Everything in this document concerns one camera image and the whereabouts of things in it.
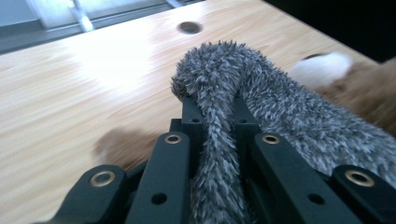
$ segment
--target gray faux fur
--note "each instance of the gray faux fur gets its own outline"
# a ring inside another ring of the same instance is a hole
[[[330,175],[354,164],[396,187],[392,136],[306,90],[259,51],[233,42],[192,49],[177,65],[172,91],[194,97],[205,118],[207,140],[191,186],[195,223],[250,222],[231,137],[238,91],[262,131],[284,136],[313,168]]]

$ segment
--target bolt hole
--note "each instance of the bolt hole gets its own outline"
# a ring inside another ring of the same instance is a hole
[[[367,182],[367,178],[362,176],[362,175],[358,175],[358,174],[353,174],[352,175],[353,178],[357,179],[360,182]]]
[[[318,194],[309,194],[308,199],[309,199],[309,201],[311,201],[312,203],[315,203],[315,204],[319,204],[319,205],[324,204],[324,199],[322,197],[320,197],[320,195],[318,195]]]
[[[101,171],[91,177],[90,183],[93,187],[101,188],[109,185],[116,178],[116,174],[112,171]]]
[[[151,202],[154,204],[157,204],[157,205],[166,203],[166,200],[167,200],[167,197],[166,197],[166,194],[164,194],[164,193],[154,194],[151,197]]]
[[[165,137],[165,142],[167,144],[177,144],[181,142],[181,136],[176,134],[171,134]]]
[[[370,188],[375,185],[374,180],[368,176],[367,174],[356,171],[356,170],[348,170],[345,173],[346,178],[351,181],[352,183],[362,186],[362,187],[367,187]]]
[[[179,26],[178,29],[187,35],[195,35],[201,32],[202,28],[201,25],[199,25],[196,22],[192,21],[184,21],[182,22]]]
[[[280,139],[273,136],[273,135],[265,135],[262,137],[262,141],[268,143],[268,144],[278,144],[280,143]]]

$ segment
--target fuzzy plush toy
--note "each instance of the fuzzy plush toy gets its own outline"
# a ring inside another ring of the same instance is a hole
[[[252,222],[232,135],[238,92],[261,130],[284,136],[314,169],[330,175],[338,165],[353,164],[396,187],[396,139],[291,80],[257,50],[230,42],[203,44],[187,52],[172,80],[174,95],[191,96],[202,110],[207,136],[191,181],[193,223]],[[102,144],[123,145],[118,134]]]
[[[367,65],[339,52],[313,55],[289,76],[396,137],[396,58]]]

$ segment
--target light wood grain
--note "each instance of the light wood grain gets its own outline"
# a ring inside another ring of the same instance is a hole
[[[204,29],[182,34],[183,21]],[[335,50],[374,63],[258,0],[209,0],[2,55],[0,223],[51,218],[113,128],[167,132],[181,111],[169,89],[177,62],[219,40],[247,43],[286,71]]]

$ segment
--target wooden table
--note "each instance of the wooden table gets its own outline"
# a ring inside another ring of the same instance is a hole
[[[203,31],[182,34],[183,21]],[[176,63],[219,40],[247,43],[286,71],[335,50],[374,63],[258,0],[209,0],[2,55],[0,223],[51,218],[110,130],[167,132],[181,112],[169,89]]]

